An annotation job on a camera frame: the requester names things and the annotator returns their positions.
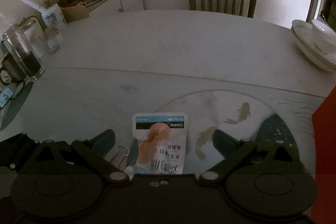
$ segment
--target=fish painting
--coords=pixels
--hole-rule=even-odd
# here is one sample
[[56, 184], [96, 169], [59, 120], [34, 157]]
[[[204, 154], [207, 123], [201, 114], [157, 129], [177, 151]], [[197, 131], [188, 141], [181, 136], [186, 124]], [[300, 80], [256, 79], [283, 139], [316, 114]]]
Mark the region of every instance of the fish painting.
[[207, 142], [212, 142], [212, 135], [216, 129], [217, 129], [216, 127], [210, 127], [199, 133], [199, 137], [197, 138], [196, 141], [195, 152], [197, 157], [199, 157], [200, 160], [202, 161], [205, 159], [206, 155], [201, 151], [201, 147], [205, 145]]
[[243, 103], [241, 105], [241, 108], [237, 110], [239, 116], [237, 120], [231, 120], [231, 119], [226, 119], [224, 122], [228, 124], [239, 124], [245, 120], [247, 120], [250, 116], [250, 104], [249, 103]]

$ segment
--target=white bowl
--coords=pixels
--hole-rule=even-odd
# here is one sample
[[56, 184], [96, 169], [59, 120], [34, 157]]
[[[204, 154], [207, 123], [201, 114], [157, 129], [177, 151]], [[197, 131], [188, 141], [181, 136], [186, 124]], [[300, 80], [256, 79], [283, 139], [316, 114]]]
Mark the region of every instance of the white bowl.
[[328, 25], [316, 19], [312, 21], [312, 39], [316, 46], [324, 54], [334, 54], [336, 52], [336, 33]]

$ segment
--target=round screw head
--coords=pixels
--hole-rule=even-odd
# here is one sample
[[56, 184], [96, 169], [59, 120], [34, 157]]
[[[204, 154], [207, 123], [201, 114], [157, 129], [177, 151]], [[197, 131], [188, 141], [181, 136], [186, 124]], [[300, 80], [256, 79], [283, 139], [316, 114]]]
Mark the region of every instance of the round screw head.
[[168, 180], [161, 180], [160, 184], [161, 185], [167, 185], [167, 184], [169, 184], [169, 181]]
[[219, 178], [219, 175], [212, 171], [204, 172], [201, 176], [205, 180], [216, 180]]
[[79, 137], [79, 138], [77, 139], [77, 141], [85, 142], [85, 141], [86, 141], [86, 138], [84, 138], [84, 137]]
[[158, 183], [157, 181], [152, 181], [151, 186], [158, 187], [158, 186], [160, 186], [160, 183]]
[[113, 172], [110, 174], [110, 179], [121, 181], [124, 180], [127, 177], [127, 175], [124, 172]]

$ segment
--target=red cloth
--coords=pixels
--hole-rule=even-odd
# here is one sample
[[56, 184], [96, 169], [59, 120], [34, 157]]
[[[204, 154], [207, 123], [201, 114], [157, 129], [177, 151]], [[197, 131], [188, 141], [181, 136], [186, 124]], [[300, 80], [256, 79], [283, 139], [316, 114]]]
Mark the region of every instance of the red cloth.
[[336, 88], [312, 116], [318, 196], [310, 217], [317, 224], [336, 223]]

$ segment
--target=glass jar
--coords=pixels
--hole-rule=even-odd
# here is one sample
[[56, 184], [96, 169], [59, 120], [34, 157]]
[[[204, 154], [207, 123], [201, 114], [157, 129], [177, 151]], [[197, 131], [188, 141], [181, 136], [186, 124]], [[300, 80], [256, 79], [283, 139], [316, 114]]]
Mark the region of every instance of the glass jar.
[[17, 24], [12, 25], [3, 35], [4, 44], [19, 67], [29, 76], [31, 81], [39, 79], [45, 68], [36, 58], [34, 50]]

